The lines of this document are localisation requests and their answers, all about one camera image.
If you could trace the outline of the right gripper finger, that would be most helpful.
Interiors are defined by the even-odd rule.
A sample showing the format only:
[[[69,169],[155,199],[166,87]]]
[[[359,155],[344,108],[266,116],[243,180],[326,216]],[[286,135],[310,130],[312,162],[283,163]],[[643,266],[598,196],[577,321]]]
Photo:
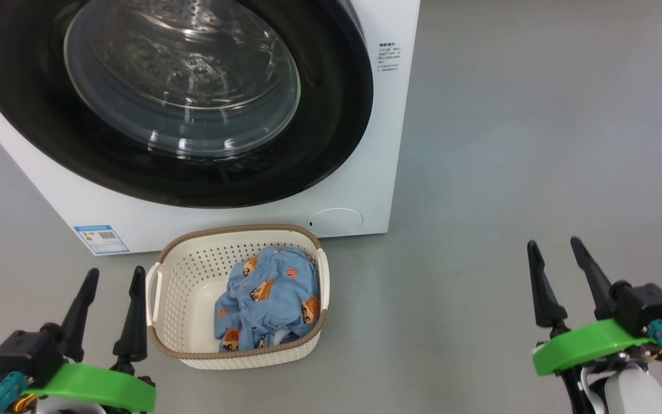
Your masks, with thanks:
[[[615,301],[610,294],[612,283],[604,275],[599,264],[591,256],[580,238],[570,238],[572,251],[578,267],[585,273],[591,295],[595,304],[594,317],[605,320],[613,317]]]
[[[545,274],[545,261],[535,240],[528,241],[526,254],[530,267],[533,309],[541,328],[567,329],[567,311],[559,304]]]

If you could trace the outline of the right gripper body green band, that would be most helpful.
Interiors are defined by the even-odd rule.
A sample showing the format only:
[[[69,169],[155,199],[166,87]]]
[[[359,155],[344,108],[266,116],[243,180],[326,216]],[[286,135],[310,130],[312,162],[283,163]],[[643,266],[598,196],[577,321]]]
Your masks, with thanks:
[[[555,335],[533,351],[532,361],[538,375],[552,375],[647,343],[653,340],[631,335],[613,319],[600,320]]]

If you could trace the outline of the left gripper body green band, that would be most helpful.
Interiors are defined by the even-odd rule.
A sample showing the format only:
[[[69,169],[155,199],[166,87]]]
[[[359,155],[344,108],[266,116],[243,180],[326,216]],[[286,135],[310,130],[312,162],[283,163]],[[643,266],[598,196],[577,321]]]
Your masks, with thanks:
[[[58,363],[21,369],[24,393],[39,399],[35,414],[147,414],[157,388],[139,377],[84,363]]]

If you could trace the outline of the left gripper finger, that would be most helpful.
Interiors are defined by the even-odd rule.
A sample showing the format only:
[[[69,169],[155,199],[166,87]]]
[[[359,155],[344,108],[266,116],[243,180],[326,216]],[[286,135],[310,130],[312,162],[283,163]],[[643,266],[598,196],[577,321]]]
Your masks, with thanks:
[[[147,323],[145,322],[145,270],[134,268],[129,288],[129,308],[120,338],[113,346],[119,363],[141,362],[147,359]]]
[[[59,343],[60,353],[74,362],[82,362],[84,358],[84,330],[88,309],[94,302],[98,283],[99,270],[89,269],[61,324],[63,335]]]

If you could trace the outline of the cream perforated laundry basket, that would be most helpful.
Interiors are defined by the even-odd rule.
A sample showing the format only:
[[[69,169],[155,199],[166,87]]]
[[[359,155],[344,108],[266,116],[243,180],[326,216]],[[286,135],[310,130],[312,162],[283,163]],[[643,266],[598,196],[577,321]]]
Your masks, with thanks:
[[[294,247],[320,283],[320,322],[300,340],[249,351],[221,352],[214,336],[215,302],[230,271],[263,247]],[[320,340],[328,316],[329,262],[320,241],[296,225],[242,225],[184,234],[163,249],[145,278],[147,332],[158,351],[199,370],[259,369],[300,360]]]

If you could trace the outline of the round white filter cover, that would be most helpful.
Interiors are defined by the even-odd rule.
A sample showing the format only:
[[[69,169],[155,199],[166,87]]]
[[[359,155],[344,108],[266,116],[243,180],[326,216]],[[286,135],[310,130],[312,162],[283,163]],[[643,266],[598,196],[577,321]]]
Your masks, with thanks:
[[[307,220],[307,228],[318,237],[342,237],[357,234],[363,215],[353,209],[324,209]]]

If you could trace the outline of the white front-load washing machine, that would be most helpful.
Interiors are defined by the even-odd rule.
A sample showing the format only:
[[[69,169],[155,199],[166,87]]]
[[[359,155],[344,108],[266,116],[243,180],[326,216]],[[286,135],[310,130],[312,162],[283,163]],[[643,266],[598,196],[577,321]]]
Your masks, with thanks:
[[[385,233],[421,0],[344,2],[353,9],[373,70],[370,122],[360,144],[341,167],[291,197],[228,209],[156,204],[106,189],[58,167],[39,149],[26,144],[11,126],[0,126],[0,145],[75,234],[77,226],[111,225],[130,252],[160,251],[183,234],[232,225],[287,224],[308,230],[310,216],[334,208],[353,209],[363,215],[363,225],[352,236]],[[376,70],[378,45],[385,42],[395,42],[403,49],[398,71]]]

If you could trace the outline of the blue energy label sticker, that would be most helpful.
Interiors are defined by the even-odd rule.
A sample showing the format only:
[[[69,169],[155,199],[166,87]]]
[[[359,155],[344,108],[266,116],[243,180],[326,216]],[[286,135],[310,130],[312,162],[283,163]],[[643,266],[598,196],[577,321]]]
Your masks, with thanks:
[[[130,249],[111,225],[77,226],[74,231],[95,256],[128,254]]]

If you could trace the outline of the blue bear-print garment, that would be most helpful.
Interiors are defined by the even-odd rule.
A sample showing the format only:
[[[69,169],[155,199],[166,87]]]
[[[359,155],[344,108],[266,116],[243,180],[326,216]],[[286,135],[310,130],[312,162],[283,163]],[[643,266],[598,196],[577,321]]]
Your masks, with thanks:
[[[231,270],[215,302],[220,352],[275,347],[308,335],[320,319],[320,286],[304,252],[269,246]]]

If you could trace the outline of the printed warning text label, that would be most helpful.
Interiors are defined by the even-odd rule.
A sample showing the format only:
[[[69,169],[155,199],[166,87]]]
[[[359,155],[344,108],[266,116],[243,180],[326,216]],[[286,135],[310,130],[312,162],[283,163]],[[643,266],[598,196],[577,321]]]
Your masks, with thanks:
[[[395,42],[378,45],[375,67],[378,72],[398,71],[402,61],[403,49]]]

